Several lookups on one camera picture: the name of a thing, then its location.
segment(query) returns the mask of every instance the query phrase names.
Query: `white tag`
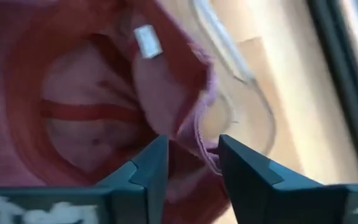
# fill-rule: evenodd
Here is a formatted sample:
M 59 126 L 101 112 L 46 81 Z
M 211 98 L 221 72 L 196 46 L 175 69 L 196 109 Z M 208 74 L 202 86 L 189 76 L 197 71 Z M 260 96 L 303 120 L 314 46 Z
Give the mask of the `white tag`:
M 144 25 L 135 29 L 135 37 L 143 58 L 154 58 L 162 53 L 162 48 L 152 25 Z

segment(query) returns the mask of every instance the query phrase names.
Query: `red fabric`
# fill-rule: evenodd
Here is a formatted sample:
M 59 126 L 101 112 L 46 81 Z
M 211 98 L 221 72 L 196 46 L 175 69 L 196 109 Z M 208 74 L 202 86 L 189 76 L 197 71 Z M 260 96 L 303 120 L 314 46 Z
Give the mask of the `red fabric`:
M 163 48 L 151 60 L 134 47 L 145 23 Z M 0 187 L 93 185 L 166 134 L 163 222 L 212 222 L 228 199 L 194 129 L 212 79 L 153 0 L 0 0 Z

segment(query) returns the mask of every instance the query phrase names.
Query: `clear plastic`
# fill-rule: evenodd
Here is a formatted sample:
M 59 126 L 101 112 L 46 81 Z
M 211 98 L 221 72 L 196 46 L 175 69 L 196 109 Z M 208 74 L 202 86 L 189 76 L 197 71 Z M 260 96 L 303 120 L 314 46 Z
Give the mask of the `clear plastic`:
M 217 141 L 220 134 L 228 134 L 268 154 L 276 135 L 272 109 L 210 1 L 161 1 L 213 58 L 220 95 L 205 117 L 204 137 Z

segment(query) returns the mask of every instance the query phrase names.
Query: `black plastic frame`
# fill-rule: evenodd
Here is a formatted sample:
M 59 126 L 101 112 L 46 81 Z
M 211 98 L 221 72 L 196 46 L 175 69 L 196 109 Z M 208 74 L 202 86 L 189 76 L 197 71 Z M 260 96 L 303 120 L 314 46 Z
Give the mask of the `black plastic frame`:
M 307 0 L 358 155 L 358 64 L 340 0 Z

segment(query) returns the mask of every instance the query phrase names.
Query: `light wood floor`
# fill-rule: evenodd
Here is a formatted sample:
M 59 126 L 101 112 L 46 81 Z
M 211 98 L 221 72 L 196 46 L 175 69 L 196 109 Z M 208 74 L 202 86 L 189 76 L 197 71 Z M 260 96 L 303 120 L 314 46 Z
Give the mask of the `light wood floor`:
M 266 113 L 250 96 L 252 93 L 228 74 L 228 67 L 238 77 L 241 71 L 214 34 L 203 10 L 195 7 L 195 2 L 202 0 L 161 1 L 214 56 L 221 91 L 233 99 L 231 109 L 237 113 L 238 122 L 228 133 L 258 150 L 265 142 L 263 133 L 269 125 Z M 324 184 L 358 182 L 354 148 L 305 1 L 206 2 L 248 63 L 273 109 L 277 136 L 269 157 Z M 220 103 L 212 109 L 205 130 L 223 127 L 217 123 L 228 119 L 229 112 L 222 109 L 225 106 Z M 233 211 L 216 223 L 236 223 Z

